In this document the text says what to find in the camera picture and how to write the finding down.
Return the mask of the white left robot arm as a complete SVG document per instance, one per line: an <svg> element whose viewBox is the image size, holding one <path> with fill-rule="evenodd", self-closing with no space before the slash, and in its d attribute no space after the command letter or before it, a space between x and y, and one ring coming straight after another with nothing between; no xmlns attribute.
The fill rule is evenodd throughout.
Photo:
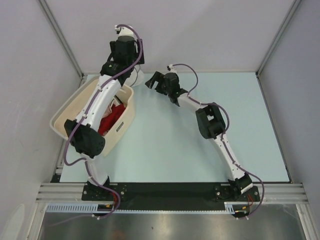
<svg viewBox="0 0 320 240"><path fill-rule="evenodd" d="M97 85L82 111L74 120L64 123L68 139L67 146L73 146L80 158L68 162L67 166L84 162L88 180L94 184L93 194L100 200L110 196L111 188L105 184L109 175L99 166L106 139L98 132L104 112L114 96L131 76L137 64L144 63L143 42L137 36L123 35L109 43L111 53L102 65Z"/></svg>

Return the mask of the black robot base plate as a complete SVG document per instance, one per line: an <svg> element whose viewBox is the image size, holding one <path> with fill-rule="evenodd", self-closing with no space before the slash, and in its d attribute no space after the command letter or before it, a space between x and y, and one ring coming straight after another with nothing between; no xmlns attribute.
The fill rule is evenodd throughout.
<svg viewBox="0 0 320 240"><path fill-rule="evenodd" d="M240 194L220 182L119 182L108 187L120 196L119 209L125 211L221 211L227 202L244 206L262 196L257 186Z"/></svg>

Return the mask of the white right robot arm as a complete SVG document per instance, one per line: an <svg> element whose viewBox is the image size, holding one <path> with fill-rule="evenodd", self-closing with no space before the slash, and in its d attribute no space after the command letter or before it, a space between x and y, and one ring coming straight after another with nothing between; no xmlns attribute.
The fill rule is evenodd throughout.
<svg viewBox="0 0 320 240"><path fill-rule="evenodd" d="M237 201L247 197L253 182L231 149L227 138L228 126L220 106L215 102L201 103L194 99L187 90L181 88L177 73L172 71L166 74L155 72L145 85L149 89L155 87L155 91L167 96L171 103L187 108L195 114L201 136L215 147L225 165L231 196Z"/></svg>

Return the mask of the white mesh laundry bag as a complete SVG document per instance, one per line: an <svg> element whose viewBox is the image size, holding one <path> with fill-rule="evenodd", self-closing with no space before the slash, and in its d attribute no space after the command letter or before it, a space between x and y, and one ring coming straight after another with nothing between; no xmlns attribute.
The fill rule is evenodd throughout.
<svg viewBox="0 0 320 240"><path fill-rule="evenodd" d="M136 66L131 72L130 77L124 82L125 85L131 88L136 87L144 82L145 74L141 70L140 66Z"/></svg>

